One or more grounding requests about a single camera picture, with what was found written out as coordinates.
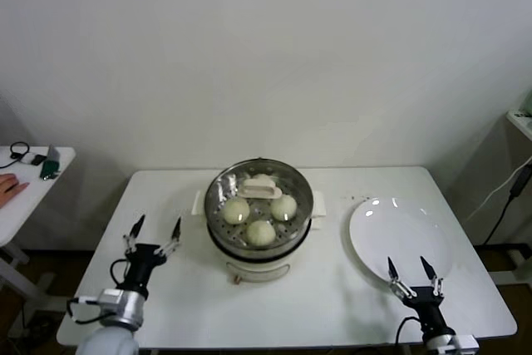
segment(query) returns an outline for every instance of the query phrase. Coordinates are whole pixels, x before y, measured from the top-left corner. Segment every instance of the power cord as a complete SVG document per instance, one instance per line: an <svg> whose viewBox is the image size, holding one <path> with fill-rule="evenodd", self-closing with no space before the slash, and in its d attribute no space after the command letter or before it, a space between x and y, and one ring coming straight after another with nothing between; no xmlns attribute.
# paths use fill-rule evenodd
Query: power cord
<svg viewBox="0 0 532 355"><path fill-rule="evenodd" d="M515 197L513 197L513 196L508 197L508 200L506 201L505 207L502 209L502 212L500 213L499 220L497 220L497 223L495 224L493 229L490 231L490 234L488 235L488 238L486 240L484 240L484 243L482 243L482 245L488 244L488 241L490 241L491 236L493 236L493 233L495 233L495 231L497 230L497 228L500 225L500 222L502 222L502 219L505 217L506 210L508 209L508 206L514 200L514 198Z"/></svg>
<svg viewBox="0 0 532 355"><path fill-rule="evenodd" d="M468 222L471 218L473 218L477 212L480 211L480 209L482 207L484 207L484 205L486 205L486 203L490 200L491 196L494 195L496 192L498 192L500 189L502 189L503 187L505 187L508 182L510 182L515 174L517 174L517 172L519 172L521 169L525 168L530 162L532 162L532 156L527 160L525 161L523 164L521 164L517 169L515 169L511 175L508 177L507 180L505 180L501 185L497 186L496 189L492 190L491 193L489 193L486 198L484 199L484 201L482 201L482 203L480 203L480 205L478 207L475 208L475 210L473 212L470 213L470 215L465 219L466 222Z"/></svg>
<svg viewBox="0 0 532 355"><path fill-rule="evenodd" d="M23 145L26 147L25 151L23 153L18 153L16 152L13 147L15 147L16 145ZM14 143L12 143L10 146L9 146L9 151L11 151L11 155L12 157L11 158L14 158L15 160L6 164L6 165L0 165L0 170L3 170L5 168L8 168L9 166L13 165L13 164L16 164L18 161L20 161L22 158L24 158L24 156L30 152L30 145L28 143L26 143L25 141L15 141Z"/></svg>
<svg viewBox="0 0 532 355"><path fill-rule="evenodd" d="M407 318L404 318L402 319L402 322L401 324L399 324L399 328L397 329L397 333L396 333L396 343L394 344L393 348L394 348L394 353L399 353L399 336L401 335L401 330L402 330L402 327L405 325L406 322L408 322L409 320L415 320L417 321L419 324L421 324L421 321L419 320L419 318L416 318L415 316L409 316Z"/></svg>
<svg viewBox="0 0 532 355"><path fill-rule="evenodd" d="M484 243L482 243L482 245L488 244L488 242L491 239L491 236L493 236L493 233L495 233L495 231L500 225L500 222L502 222L502 219L505 217L506 210L508 209L510 203L520 196L521 192L525 189L525 186L529 183L529 180L531 177L532 177L532 164L526 165L525 167L523 167L523 170L519 173L519 176L517 177L517 179L515 180L515 183L512 185L512 188L510 189L510 196L508 197L508 200L506 201L505 207L502 209L502 212L500 213L500 217L497 220L497 223L495 224L493 229L490 231L488 238L484 241Z"/></svg>

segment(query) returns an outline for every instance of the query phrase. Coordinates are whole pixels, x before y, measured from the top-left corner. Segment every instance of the steamed bun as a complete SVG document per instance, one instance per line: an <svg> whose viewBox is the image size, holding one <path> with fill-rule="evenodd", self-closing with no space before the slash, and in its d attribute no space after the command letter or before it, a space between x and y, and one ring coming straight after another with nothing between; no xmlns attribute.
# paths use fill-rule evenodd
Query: steamed bun
<svg viewBox="0 0 532 355"><path fill-rule="evenodd" d="M246 230L248 242L253 245L268 245L275 240L275 229L266 220L255 220Z"/></svg>
<svg viewBox="0 0 532 355"><path fill-rule="evenodd" d="M278 199L272 201L270 210L272 216L276 220L286 221L292 219L296 215L298 204L291 195L282 195Z"/></svg>
<svg viewBox="0 0 532 355"><path fill-rule="evenodd" d="M241 197L227 200L222 215L228 224L242 224L249 217L248 202Z"/></svg>

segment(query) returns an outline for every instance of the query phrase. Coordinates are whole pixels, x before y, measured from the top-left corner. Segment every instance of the black cable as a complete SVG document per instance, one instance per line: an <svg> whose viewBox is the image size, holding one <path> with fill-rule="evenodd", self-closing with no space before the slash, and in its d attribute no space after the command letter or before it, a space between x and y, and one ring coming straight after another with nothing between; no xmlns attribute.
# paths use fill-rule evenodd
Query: black cable
<svg viewBox="0 0 532 355"><path fill-rule="evenodd" d="M24 305L26 304L25 303L22 304L22 327L26 329L27 326L26 326L26 314L24 313Z"/></svg>
<svg viewBox="0 0 532 355"><path fill-rule="evenodd" d="M399 336L401 335L401 330L402 330L402 327L405 325L406 322L408 322L409 320L416 320L418 323L421 323L421 321L416 318L415 316L409 316L407 318L404 318L402 319L402 322L401 324L399 325L399 328L397 329L397 333L396 333L396 343L395 345L393 346L394 347L394 352L397 353L398 349L399 349Z"/></svg>
<svg viewBox="0 0 532 355"><path fill-rule="evenodd" d="M80 302L80 299L78 297L71 298L68 301L66 301L66 312L68 313L68 316L70 316L71 319L74 321L74 323L77 323L77 324L89 324L89 323L98 322L99 320L102 320L102 319L105 319L105 318L109 318L110 316L115 316L116 315L115 312L108 312L108 313L103 313L102 315L96 316L95 318L86 319L86 320L77 320L76 318L74 318L74 313L72 312L72 304L73 303L79 303L79 302ZM97 305L96 301L95 302L87 301L85 303L87 303L89 305Z"/></svg>
<svg viewBox="0 0 532 355"><path fill-rule="evenodd" d="M109 273L111 274L111 279L113 279L113 282L115 282L116 285L120 284L118 282L118 280L116 280L116 277L115 277L115 272L113 270L113 268L115 268L115 265L116 264L119 264L120 262L127 262L127 259L125 258L122 258L122 259L117 259L116 261L114 261L111 266L109 267Z"/></svg>
<svg viewBox="0 0 532 355"><path fill-rule="evenodd" d="M493 229L491 230L490 235L488 236L488 238L487 238L486 240L484 240L484 243L482 243L482 245L486 245L486 244L488 244L488 241L490 241L491 236L493 236L493 233L495 233L495 231L497 230L497 228L498 228L499 225L500 225L500 222L502 222L502 219L505 217L506 210L508 209L508 206L510 205L510 203L511 203L514 199L515 199L515 197L514 197L513 195L510 195L510 197L508 197L508 200L506 201L506 205L505 205L505 207L502 209L502 212L500 213L499 220L497 220L497 223L495 224L495 226L494 226Z"/></svg>
<svg viewBox="0 0 532 355"><path fill-rule="evenodd" d="M0 170L3 170L4 168L8 168L9 166L11 166L13 164L16 164L18 161L20 161L22 158L24 158L24 156L27 153L30 152L30 145L28 143L26 143L25 141L15 141L14 143L12 143L9 146L9 151L11 151L11 154L14 154L16 152L15 150L13 150L13 147L16 146L16 145L24 145L24 146L26 146L25 151L20 156L18 156L14 161L10 162L9 164L1 165L0 166Z"/></svg>

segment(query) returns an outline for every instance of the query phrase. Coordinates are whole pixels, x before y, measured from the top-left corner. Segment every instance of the table leg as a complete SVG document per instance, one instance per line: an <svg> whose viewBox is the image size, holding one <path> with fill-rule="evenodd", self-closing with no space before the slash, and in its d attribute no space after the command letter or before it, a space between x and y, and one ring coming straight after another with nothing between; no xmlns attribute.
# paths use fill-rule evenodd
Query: table leg
<svg viewBox="0 0 532 355"><path fill-rule="evenodd" d="M27 264L30 260L30 257L28 257L26 253L22 251L20 247L18 247L13 242L4 245L2 247L2 251L4 251L11 258L17 259L18 263L20 264Z"/></svg>
<svg viewBox="0 0 532 355"><path fill-rule="evenodd" d="M11 266L16 269L18 264L27 264L30 258L13 242L4 245L1 250L12 258ZM2 290L5 280L0 278L0 290Z"/></svg>
<svg viewBox="0 0 532 355"><path fill-rule="evenodd" d="M22 276L15 268L3 259L0 259L0 277L6 280L15 291L27 299L24 305L24 316L28 323L36 311L51 311L64 313L67 309L68 297L47 295L46 291L52 284L55 274L42 274L37 285ZM7 334L10 338L21 337L24 332L22 312Z"/></svg>
<svg viewBox="0 0 532 355"><path fill-rule="evenodd" d="M517 267L514 270L490 272L494 283L498 286L509 284L528 284L532 288L532 258L525 260L518 250L508 251Z"/></svg>
<svg viewBox="0 0 532 355"><path fill-rule="evenodd" d="M0 277L4 278L6 283L24 298L38 300L45 296L44 292L38 286L22 276L20 272L3 259L0 259Z"/></svg>

